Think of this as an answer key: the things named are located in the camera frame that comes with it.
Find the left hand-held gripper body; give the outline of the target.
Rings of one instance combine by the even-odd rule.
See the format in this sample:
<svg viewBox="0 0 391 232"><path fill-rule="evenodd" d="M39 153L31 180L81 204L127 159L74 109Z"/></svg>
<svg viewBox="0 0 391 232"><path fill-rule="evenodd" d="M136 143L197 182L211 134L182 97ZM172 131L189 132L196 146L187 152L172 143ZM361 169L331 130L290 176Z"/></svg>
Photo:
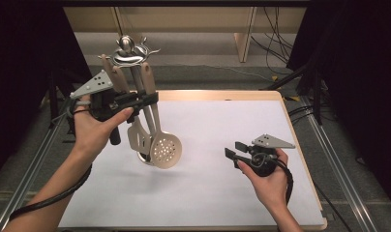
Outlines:
<svg viewBox="0 0 391 232"><path fill-rule="evenodd" d="M115 101L118 94L126 94L130 91L128 82L123 74L117 71L106 72L101 70L81 87L70 93L72 100L90 96L90 112L93 117L101 122L111 118L118 109Z"/></svg>

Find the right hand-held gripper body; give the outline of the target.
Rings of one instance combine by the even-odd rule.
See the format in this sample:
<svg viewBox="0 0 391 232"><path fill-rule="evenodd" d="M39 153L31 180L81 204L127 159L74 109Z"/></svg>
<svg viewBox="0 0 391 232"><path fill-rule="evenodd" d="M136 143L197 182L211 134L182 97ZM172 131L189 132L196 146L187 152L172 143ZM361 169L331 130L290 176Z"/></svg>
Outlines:
<svg viewBox="0 0 391 232"><path fill-rule="evenodd" d="M279 159L277 149L294 149L295 145L286 142L280 138L270 134L263 134L252 141L250 151L251 157L239 157L239 160L244 161L249 165L256 175L267 177L274 172L277 166L286 168L286 164Z"/></svg>

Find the beige slotted turner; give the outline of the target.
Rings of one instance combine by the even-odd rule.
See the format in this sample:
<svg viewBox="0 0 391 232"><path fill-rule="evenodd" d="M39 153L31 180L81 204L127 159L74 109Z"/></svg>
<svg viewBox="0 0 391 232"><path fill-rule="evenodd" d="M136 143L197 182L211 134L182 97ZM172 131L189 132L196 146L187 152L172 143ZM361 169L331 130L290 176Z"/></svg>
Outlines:
<svg viewBox="0 0 391 232"><path fill-rule="evenodd" d="M128 81L126 80L126 77L124 73L121 71L120 68L114 66L112 68L114 71L114 76L117 81L120 82L120 88L125 93L128 94L130 97L134 94L134 92L130 91ZM151 137L147 133L147 131L143 128L140 119L138 116L135 116L130 123L132 124L128 128L128 137L129 142L131 145L131 148L138 152L138 154L144 159L149 159L149 152L150 152L150 142Z"/></svg>

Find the steel utensil rack stand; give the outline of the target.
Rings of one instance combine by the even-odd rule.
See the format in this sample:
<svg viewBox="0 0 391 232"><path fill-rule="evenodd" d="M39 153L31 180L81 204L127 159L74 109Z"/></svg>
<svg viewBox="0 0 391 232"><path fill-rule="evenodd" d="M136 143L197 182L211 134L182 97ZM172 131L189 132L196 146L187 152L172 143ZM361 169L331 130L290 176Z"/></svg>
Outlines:
<svg viewBox="0 0 391 232"><path fill-rule="evenodd" d="M145 92L142 78L141 78L141 65L147 60L152 53L157 53L159 50L152 50L145 45L146 39L143 38L139 44L135 44L134 40L130 36L122 36L116 43L118 48L110 55L110 61L113 67L116 66L120 69L129 68L135 83L136 91L138 94L147 95ZM150 106L145 106L143 109L144 117L147 123L149 131L147 132L151 137L150 145L153 142L153 135L155 133L155 124L150 110ZM153 165L153 161L149 159L143 159L138 155L141 161L146 164Z"/></svg>

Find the beige perforated skimmer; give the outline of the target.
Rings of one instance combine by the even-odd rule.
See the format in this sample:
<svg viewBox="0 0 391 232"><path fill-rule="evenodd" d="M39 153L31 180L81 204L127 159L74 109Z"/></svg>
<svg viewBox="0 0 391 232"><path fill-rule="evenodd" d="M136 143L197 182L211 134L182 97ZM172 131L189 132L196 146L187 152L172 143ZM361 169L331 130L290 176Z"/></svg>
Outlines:
<svg viewBox="0 0 391 232"><path fill-rule="evenodd" d="M141 65L141 78L146 93L148 95L157 94L154 75L147 62ZM150 148L150 158L155 166L168 169L180 160L182 144L176 135L162 131L157 103L151 105L151 111L155 124L155 133Z"/></svg>

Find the person's right hand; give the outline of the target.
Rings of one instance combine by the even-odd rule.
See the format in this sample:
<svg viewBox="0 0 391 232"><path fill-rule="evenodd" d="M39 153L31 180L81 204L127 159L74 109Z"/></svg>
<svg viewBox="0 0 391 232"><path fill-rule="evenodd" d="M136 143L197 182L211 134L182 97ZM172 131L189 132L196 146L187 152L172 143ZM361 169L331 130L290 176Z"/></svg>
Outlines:
<svg viewBox="0 0 391 232"><path fill-rule="evenodd" d="M280 166L271 175L260 177L242 160L237 161L237 164L251 181L258 200L271 214L287 210L287 175Z"/></svg>

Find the person's left hand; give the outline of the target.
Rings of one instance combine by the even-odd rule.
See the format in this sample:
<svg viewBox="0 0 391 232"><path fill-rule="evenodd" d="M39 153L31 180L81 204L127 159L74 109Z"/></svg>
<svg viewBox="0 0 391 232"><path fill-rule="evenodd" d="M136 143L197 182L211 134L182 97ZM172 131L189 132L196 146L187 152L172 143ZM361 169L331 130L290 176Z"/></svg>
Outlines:
<svg viewBox="0 0 391 232"><path fill-rule="evenodd" d="M96 120L89 112L89 96L83 96L75 109L75 146L71 155L77 158L94 159L105 147L110 135L120 124L126 122L134 110L122 109L104 122Z"/></svg>

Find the white table mat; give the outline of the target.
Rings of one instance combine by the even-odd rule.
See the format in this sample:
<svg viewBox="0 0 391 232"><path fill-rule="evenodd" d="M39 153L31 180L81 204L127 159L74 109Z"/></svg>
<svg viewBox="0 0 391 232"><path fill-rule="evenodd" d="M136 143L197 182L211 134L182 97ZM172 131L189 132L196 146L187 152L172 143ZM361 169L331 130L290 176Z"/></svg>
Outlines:
<svg viewBox="0 0 391 232"><path fill-rule="evenodd" d="M139 160L128 141L107 145L75 192L61 227L260 230L274 226L250 181L225 155L267 133L288 143L294 186L288 207L306 229L326 226L298 141L280 101L162 101L162 128L182 142L176 165Z"/></svg>

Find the wooden bench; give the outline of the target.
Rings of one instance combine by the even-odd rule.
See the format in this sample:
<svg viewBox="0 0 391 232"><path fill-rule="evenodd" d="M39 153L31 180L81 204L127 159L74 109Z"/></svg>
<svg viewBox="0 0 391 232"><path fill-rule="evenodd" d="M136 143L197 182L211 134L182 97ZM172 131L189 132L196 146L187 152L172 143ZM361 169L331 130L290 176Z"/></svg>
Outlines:
<svg viewBox="0 0 391 232"><path fill-rule="evenodd" d="M253 33L296 34L305 7L66 7L76 32L231 33L239 61L247 61Z"/></svg>

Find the aluminium floor rail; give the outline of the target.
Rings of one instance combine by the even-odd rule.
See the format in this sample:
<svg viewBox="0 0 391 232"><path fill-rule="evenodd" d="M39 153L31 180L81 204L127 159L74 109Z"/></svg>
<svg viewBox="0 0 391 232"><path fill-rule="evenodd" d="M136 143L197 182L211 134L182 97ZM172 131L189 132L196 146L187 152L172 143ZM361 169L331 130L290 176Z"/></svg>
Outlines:
<svg viewBox="0 0 391 232"><path fill-rule="evenodd" d="M309 122L362 231L377 232L376 224L366 204L361 199L353 182L349 179L346 169L336 153L326 131L316 119L314 110L312 110L312 114L309 116Z"/></svg>
<svg viewBox="0 0 391 232"><path fill-rule="evenodd" d="M57 132L60 130L60 126L65 118L67 109L71 105L71 103L72 100L65 99L59 110L59 115L49 121L49 127L42 141L42 144L40 145L34 157L31 159L30 164L28 165L26 171L21 177L18 187L15 189L12 196L10 197L7 206L2 211L2 214L0 216L0 232L8 223L11 213L23 205L23 202L28 195L28 190L33 185L34 180L38 175L46 156L48 155L48 152L54 142Z"/></svg>

